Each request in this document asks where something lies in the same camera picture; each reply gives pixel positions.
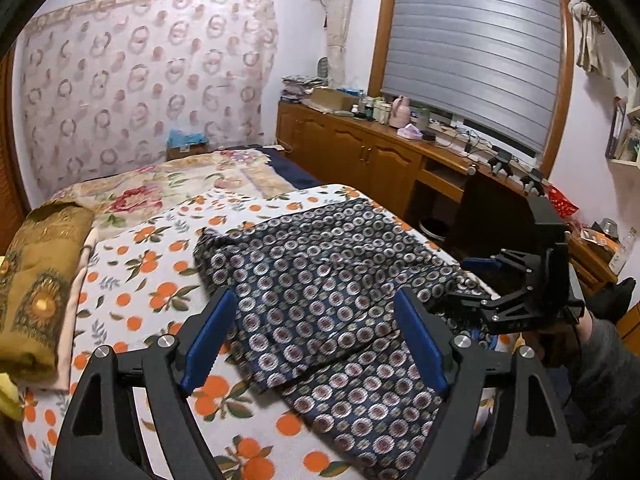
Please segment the person's right forearm grey sleeve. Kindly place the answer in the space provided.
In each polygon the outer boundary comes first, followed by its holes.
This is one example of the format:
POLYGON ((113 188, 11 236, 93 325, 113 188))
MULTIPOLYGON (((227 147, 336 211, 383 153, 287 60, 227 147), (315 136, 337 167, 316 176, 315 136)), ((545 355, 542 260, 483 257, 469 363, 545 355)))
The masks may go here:
POLYGON ((566 361, 567 425, 574 442, 596 446, 639 428, 639 358, 625 348, 613 324, 587 318, 591 332, 566 361))

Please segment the person's right hand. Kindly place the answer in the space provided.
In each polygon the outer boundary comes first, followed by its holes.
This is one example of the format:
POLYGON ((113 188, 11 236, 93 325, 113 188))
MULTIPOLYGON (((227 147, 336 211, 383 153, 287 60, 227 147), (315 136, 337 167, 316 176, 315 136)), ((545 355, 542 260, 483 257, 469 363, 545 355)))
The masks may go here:
POLYGON ((589 341, 593 331, 593 316, 588 309, 585 310, 585 313, 579 319, 579 322, 576 325, 576 330, 577 339, 583 346, 589 341))

